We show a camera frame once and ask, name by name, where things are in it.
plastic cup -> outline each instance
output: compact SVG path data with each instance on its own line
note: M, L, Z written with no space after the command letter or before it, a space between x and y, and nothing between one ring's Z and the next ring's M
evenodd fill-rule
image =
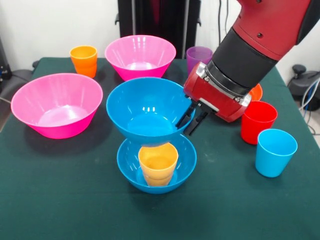
M251 101L260 101L263 95L263 90L261 85L258 83L254 88L249 92L251 95Z
M264 101L252 101L242 116L242 139L248 144L258 144L259 133L271 128L277 116L278 112L271 104Z
M178 157L178 151L171 143L155 147L143 146L138 158L146 183L152 187L167 186L174 174Z
M208 64L212 59L213 52L210 48L204 46L193 46L186 51L186 64L188 75L191 73L194 66L202 62Z
M279 129L266 129L258 136L255 168L265 177L278 177L297 149L297 141L289 133Z
M97 73L98 51L93 46L76 46L71 49L70 57L77 74L94 78Z

orange cup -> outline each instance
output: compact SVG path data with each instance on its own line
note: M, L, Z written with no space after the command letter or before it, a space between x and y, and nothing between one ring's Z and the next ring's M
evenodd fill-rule
M94 78L97 73L98 51L93 46L76 46L70 51L70 57L77 74Z
M263 94L261 85L258 83L254 88L251 89L249 94L251 95L251 101L260 101Z
M178 157L178 151L171 143L141 147L138 158L146 183L152 187L168 185L174 174Z

table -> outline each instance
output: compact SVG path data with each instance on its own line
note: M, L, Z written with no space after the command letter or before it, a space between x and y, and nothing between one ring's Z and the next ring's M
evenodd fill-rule
M74 73L69 58L42 58L33 78ZM164 78L183 84L186 61ZM240 137L240 121L209 116L189 137L198 159L177 190L150 195L117 167L124 137L106 99L122 83L105 59L95 78L104 98L82 134L45 138L11 116L0 133L1 240L315 240L320 239L320 151L274 68L261 82L278 110L274 127L291 133L298 151L280 177L254 167L256 147Z

cup rim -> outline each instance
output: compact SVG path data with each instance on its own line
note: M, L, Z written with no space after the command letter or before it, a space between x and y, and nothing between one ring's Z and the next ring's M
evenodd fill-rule
M290 154L277 154L277 153L274 153L274 152L272 152L272 151L267 150L267 149L260 143L260 136L261 136L261 134L263 134L264 132L267 132L267 131L282 132L282 133L286 134L287 136L289 136L289 137L290 137L291 139L293 139L293 141L294 141L294 144L295 144L294 150L291 151ZM270 154L272 154L272 155L274 155L274 156L279 156L279 157L291 156L291 155L295 154L296 151L298 150L298 142L297 142L297 140L294 138L294 136L292 136L290 133L288 133L288 132L286 132L286 131L284 131L284 130L277 129L277 128L268 128L268 129L265 129L265 130L261 131L261 132L259 133L259 135L258 135L258 145L259 145L261 148L263 148L263 150L265 150L266 152L268 152L268 153L270 153Z
M196 57L193 57L193 56L190 56L189 54L189 52L191 51L191 50L193 50L193 49L195 49L195 48L200 48L200 49L203 49L203 50L209 50L211 53L210 53L210 55L211 55L211 58L212 58L212 55L214 54L214 52L210 49L210 48L208 48L208 47L206 47L206 46L192 46L192 47L189 47L187 50L186 50L186 52L185 52L185 55L186 56L188 56L189 58L191 58L191 59L193 59L193 60L199 60L199 58L196 58Z
M149 169L149 170L152 170L152 171L156 171L156 172L168 170L168 169L171 168L173 165L175 165L175 164L178 162L178 159L179 159L178 150L177 150L177 148L176 148L172 143L170 143L170 142L167 142L167 143L165 143L165 144L171 145L171 146L174 148L175 152L176 152L176 159L174 160L173 164L171 164L170 166L168 166L168 167L166 167L166 168L162 168L162 169L153 169L153 168L150 168L150 167L146 166L146 165L140 160L140 157L139 157L140 152L141 152L141 149L142 149L143 147L145 147L145 146L142 146L142 147L139 149L139 152L138 152L138 160L139 160L140 165L143 165L146 169Z
M78 56L74 56L74 55L71 54L71 52L72 52L73 50L75 50L75 49L77 49L77 48L82 48L82 47L93 48L93 49L95 50L95 52L94 52L94 54L92 54L92 55L90 55L90 56L86 56L86 57L78 57ZM73 47L73 48L70 50L70 52L69 52L69 55L70 55L71 57L75 58L75 59L89 59L89 58L94 57L94 56L97 55L97 54L98 54L97 48L95 48L94 46L91 46L91 45L79 45L79 46L75 46L75 47Z
M273 105L271 105L270 103L265 102L265 101L252 101L250 104L252 104L252 103L254 103L254 104L263 103L263 104L269 105L270 107L272 107L272 108L274 109L274 111L275 111L275 117L274 117L272 120L269 120L269 121L258 121L258 120L253 119L252 117L248 116L248 115L246 114L246 111L245 111L243 115L245 115L248 119L250 119L250 120L252 120L252 121L254 121L254 122L257 122L257 123L264 123L264 124L266 124L266 123L271 123L271 122L273 122L273 121L275 121L275 120L277 119L277 117L278 117L278 111L277 111L277 109L276 109Z

bowl rim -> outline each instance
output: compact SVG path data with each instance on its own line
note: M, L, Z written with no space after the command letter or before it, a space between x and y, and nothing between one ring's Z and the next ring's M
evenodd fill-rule
M108 116L109 116L109 118L111 119L111 121L113 122L113 124L114 124L117 128L125 131L126 133L130 133L130 132L129 132L127 129L125 129L124 127L120 126L118 123L116 123L115 119L114 119L114 118L110 115L110 113L109 113L108 106L110 105L110 103L109 103L109 102L110 102L110 96L113 95L114 92L115 92L118 88L120 88L123 84L133 84L135 81L141 81L141 80L145 80L145 79L157 79L157 80L161 80L161 81L170 82L170 83L172 83L172 84L174 84L174 85L176 85L176 86L178 86L178 87L180 87L180 88L183 89L183 87L182 87L180 84L178 84L178 83L176 83L176 82L174 82L174 81L171 81L171 80L168 80L168 79L165 79L165 78L161 78L161 77L155 77L155 76L144 76L144 77L133 78L133 79L131 79L130 81L124 81L124 82L122 82L121 84L119 84L118 86L116 86L116 87L109 93L109 95L108 95L108 97L107 97L107 99L106 99L106 103L105 103L106 112L108 113ZM176 130L175 130L174 132L172 132L172 133L165 134L165 135L158 135L158 136L149 136L149 135L142 135L142 134L136 134L136 133L134 133L134 135L135 135L135 136L139 136L139 137L144 137L144 138L159 138L159 137L162 138L162 137L170 136L170 135L172 135L172 134L177 133L177 131L179 131L179 130L181 130L181 129L185 129L185 128L191 123L191 121L193 120L195 114L196 114L196 111L194 110L194 111L192 112L192 117L190 118L190 120L189 120L184 126L182 126L180 129L176 129Z
M45 81L45 79L47 77L52 77L52 76L62 76L62 75L69 75L69 76L74 76L74 77L80 77L80 78L84 78L84 79L87 79L91 82L93 82L94 84L97 85L97 89L99 89L99 93L100 93L100 100L98 101L99 103L97 104L96 107L93 108L92 111L88 112L84 117L82 117L81 119L77 120L77 121L74 121L72 123L68 123L68 124L65 124L65 125L58 125L58 126L45 126L45 125L39 125L39 124L34 124L34 123L30 123L30 122L27 122L25 120L23 120L21 117L19 117L19 115L17 114L17 112L15 111L15 108L14 108L14 104L15 104L15 99L17 97L17 95L25 88L29 88L31 84L35 83L35 82L38 82L38 81ZM85 76L85 75L81 75L81 74L77 74L77 73L70 73L70 72L61 72L61 73L54 73L54 74L48 74L48 75L44 75L44 76L41 76L41 77L38 77L34 80L31 80L30 82L26 83L25 85L23 85L21 88L19 88L18 91L15 92L15 94L13 95L12 97L12 100L11 100L11 104L10 104L10 108L11 108L11 112L12 114L18 119L20 120L21 122L23 122L24 124L27 124L29 126L33 126L33 127L36 127L36 128L59 128L59 127L62 127L62 126L68 126L68 125L71 125L71 124L74 124L74 123L77 123L85 118L87 118L88 116L90 116L91 114L93 114L95 111L97 111L98 107L100 106L102 100L103 100L103 97L104 97L104 93L103 93L103 90L102 90L102 87L100 86L100 84L95 81L93 78L91 77L88 77L88 76Z
M113 61L110 61L110 60L108 59L108 57L107 57L107 50L108 50L113 44L115 44L116 42L121 41L121 39L129 39L129 38L135 38L135 37L148 37L148 38L151 38L151 39L160 39L160 40L163 40L163 41L169 43L169 45L170 45L170 46L172 47L172 49L174 50L174 54L173 54L172 60L169 61L169 62L167 62L167 63L165 63L165 64L159 65L159 66L157 66L157 67L153 67L153 68L150 68L150 69L141 70L141 69L127 69L127 68L125 68L125 67L123 67L123 66L119 66L118 64L115 64ZM113 40L111 43L109 43L109 45L108 45L108 46L105 48L105 50L104 50L104 57L105 57L105 59L106 59L111 65L113 65L113 66L115 66L115 67L117 67L117 68L120 68L120 69L129 70L129 71L147 71L147 70L150 71L150 70L162 68L162 67L170 64L170 63L175 59L176 55L177 55L177 50L176 50L175 46L174 46L171 42L169 42L168 40L166 40L166 39L164 39L164 38L162 38L162 37L158 37L158 36L143 35L143 34L141 34L141 35L139 35L139 34L138 34L138 35L129 35L129 36L123 36L123 37L117 38L116 40Z
M184 178L182 178L181 180L177 181L175 184L173 184L173 185L169 185L169 184L168 184L167 186L157 186L157 187L155 187L155 186L142 185L142 184L138 183L137 181L130 179L130 178L127 176L127 174L124 173L123 169L120 167L120 164L119 164L119 153L120 153L120 149L123 148L123 145L126 144L127 141L130 141L128 138L126 138L126 139L121 143L121 145L120 145L120 147L118 148L118 151L117 151L117 153L116 153L116 163L117 163L117 165L118 165L118 168L119 168L120 172L122 173L122 175L123 175L129 182L132 182L132 183L134 183L134 184L136 184L136 185L138 185L138 186L140 186L140 187L142 187L142 188L147 188L147 189L166 189L166 188L171 188L171 187L173 187L173 186L177 186L177 185L182 184L183 182L185 182L185 181L190 177L190 175L191 175L191 174L193 173L193 171L195 170L196 165L197 165L197 158L198 158L198 156L197 156L197 151L196 151L195 146L192 144L192 142L191 142L186 136L180 134L180 135L178 136L178 138L183 138L183 139L186 140L186 142L191 146L192 151L193 151L193 153L194 153L194 163L193 163L193 165L192 165L192 167L191 167L191 169L190 169L190 172L188 172L188 174L187 174L186 176L184 176Z

